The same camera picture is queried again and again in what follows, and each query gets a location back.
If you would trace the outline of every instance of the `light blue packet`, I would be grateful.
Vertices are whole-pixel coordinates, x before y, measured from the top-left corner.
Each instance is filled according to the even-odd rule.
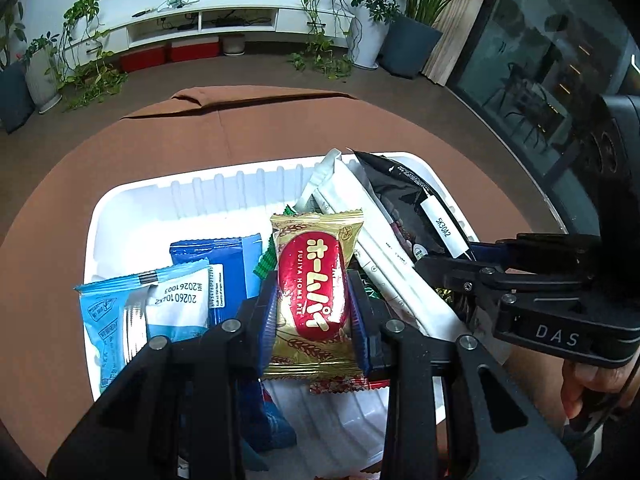
[[[154,322],[150,327],[151,337],[163,334],[171,340],[180,340],[200,335],[207,329],[208,264],[207,260],[199,260],[76,286],[82,322],[99,354],[101,393],[146,344],[146,310]],[[203,290],[193,290],[198,289],[202,279]],[[177,285],[175,290],[165,291],[174,285]],[[185,322],[193,322],[198,317],[193,313],[181,317],[183,308],[197,310],[202,309],[202,305],[205,306],[204,318],[196,325],[185,326]]]

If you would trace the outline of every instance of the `brown tablecloth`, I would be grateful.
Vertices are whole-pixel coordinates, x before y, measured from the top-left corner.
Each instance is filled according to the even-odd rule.
[[[471,161],[398,116],[338,92],[194,88],[124,118],[44,178],[0,248],[0,419],[41,470],[92,403],[82,282],[92,211],[113,187],[331,148],[410,152],[443,181],[483,241],[529,230]]]

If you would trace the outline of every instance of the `tv stand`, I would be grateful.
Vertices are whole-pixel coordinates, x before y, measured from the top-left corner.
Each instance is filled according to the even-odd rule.
[[[338,46],[346,46],[352,14],[343,9],[319,9],[320,25],[327,37]],[[115,54],[155,43],[169,42],[191,36],[220,35],[242,32],[248,41],[306,41],[311,31],[309,15],[301,6],[291,4],[242,3],[211,5],[198,2],[181,9],[150,12],[142,16],[122,18],[106,23],[110,34],[102,40],[104,49]],[[97,43],[78,41],[67,49],[65,57],[73,66],[73,59],[80,65],[95,59]]]

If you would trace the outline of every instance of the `white plastic tray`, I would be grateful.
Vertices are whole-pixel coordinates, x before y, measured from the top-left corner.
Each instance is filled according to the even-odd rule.
[[[385,153],[418,173],[439,193],[470,240],[476,234],[452,196],[420,158]],[[343,155],[356,176],[355,156]],[[247,236],[259,232],[263,247],[271,235],[270,215],[293,205],[321,156],[274,160],[194,171],[124,184],[97,203],[86,245],[84,282],[89,283],[171,265],[169,245],[195,238]],[[84,332],[94,399],[100,395],[97,351]],[[256,478],[338,478],[382,457],[386,389],[313,396],[300,381],[268,381],[273,400],[296,430],[298,445],[268,454],[271,471]],[[436,396],[442,396],[436,388]],[[444,408],[436,420],[444,418]]]

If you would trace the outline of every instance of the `human hand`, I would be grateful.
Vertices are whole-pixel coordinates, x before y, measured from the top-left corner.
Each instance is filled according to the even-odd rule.
[[[568,418],[574,418],[582,409],[582,393],[585,388],[594,392],[605,392],[608,394],[618,393],[629,377],[632,368],[638,359],[640,348],[631,361],[622,368],[598,368],[582,363],[564,361],[562,365],[562,389],[560,397],[562,406]],[[636,398],[636,393],[640,388],[640,371],[636,373],[629,388],[622,395],[618,406],[628,408]]]

